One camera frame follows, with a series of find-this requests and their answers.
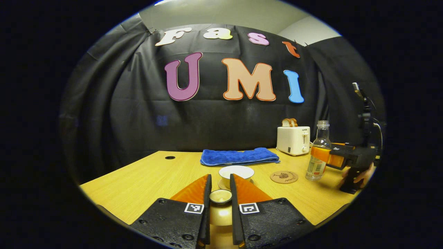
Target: bottle label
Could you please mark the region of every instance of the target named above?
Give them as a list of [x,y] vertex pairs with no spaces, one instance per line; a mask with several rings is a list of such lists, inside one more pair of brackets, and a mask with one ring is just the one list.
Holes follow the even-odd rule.
[[326,162],[323,162],[322,160],[311,156],[311,160],[309,161],[309,167],[307,168],[307,171],[310,174],[323,175],[325,167],[326,167]]

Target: blue letter i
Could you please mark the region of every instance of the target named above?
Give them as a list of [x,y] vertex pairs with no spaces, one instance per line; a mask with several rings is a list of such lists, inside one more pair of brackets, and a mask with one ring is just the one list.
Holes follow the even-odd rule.
[[291,95],[289,96],[289,101],[292,103],[303,103],[304,98],[300,92],[299,86],[299,75],[296,72],[290,70],[283,71],[284,75],[288,77],[289,88],[291,89]]

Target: cork coaster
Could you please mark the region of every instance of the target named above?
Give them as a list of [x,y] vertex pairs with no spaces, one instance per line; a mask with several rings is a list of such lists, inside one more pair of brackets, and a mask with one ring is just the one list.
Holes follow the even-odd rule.
[[299,179],[299,175],[292,171],[277,171],[271,174],[271,180],[276,183],[293,183]]

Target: purple letter u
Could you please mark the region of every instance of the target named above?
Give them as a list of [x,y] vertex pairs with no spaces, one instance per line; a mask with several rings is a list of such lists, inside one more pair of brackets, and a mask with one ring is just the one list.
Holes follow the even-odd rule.
[[193,53],[185,58],[185,62],[189,65],[189,85],[185,89],[179,88],[177,80],[177,68],[180,61],[173,61],[165,66],[166,84],[169,96],[176,101],[186,101],[192,99],[200,86],[200,73],[198,71],[198,61],[203,53]]

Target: black curtain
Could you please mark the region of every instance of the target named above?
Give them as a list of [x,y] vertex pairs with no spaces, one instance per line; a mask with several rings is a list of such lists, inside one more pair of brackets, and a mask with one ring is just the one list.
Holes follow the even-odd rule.
[[139,14],[122,22],[86,52],[66,85],[60,135],[68,167],[80,183],[121,167],[109,126],[110,97],[149,34]]
[[[386,110],[379,82],[358,51],[343,37],[325,39],[305,47],[318,67],[319,81],[326,87],[330,139],[332,142],[361,144],[359,114],[363,101],[354,92],[353,82],[363,89],[372,108],[371,116],[385,134]],[[380,130],[371,129],[370,142],[380,144]]]
[[[182,27],[192,27],[192,31],[174,43],[155,46],[165,31]],[[233,38],[204,38],[213,27],[231,30]],[[250,32],[264,34],[270,44],[250,42]],[[283,41],[296,46],[300,58],[291,55]],[[370,70],[361,69],[365,65],[355,63],[364,61],[345,42],[329,39],[303,47],[275,34],[225,24],[186,25],[151,34],[135,15],[87,51],[67,84],[60,127],[68,165],[81,184],[158,150],[274,148],[276,129],[288,117],[311,127],[311,141],[317,121],[329,119],[332,141],[358,142],[357,115],[362,104],[351,83],[358,82],[372,95],[378,112],[384,111],[383,102],[381,95],[377,99],[379,92],[373,91],[375,77]],[[184,58],[195,52],[203,53],[199,90],[188,101],[175,101],[168,95],[164,67],[180,60],[178,86],[185,88],[189,71]],[[258,100],[258,89],[248,99],[242,88],[243,99],[224,99],[224,58],[240,59],[250,73],[257,63],[271,65],[276,100]],[[299,75],[304,103],[289,101],[284,70]]]

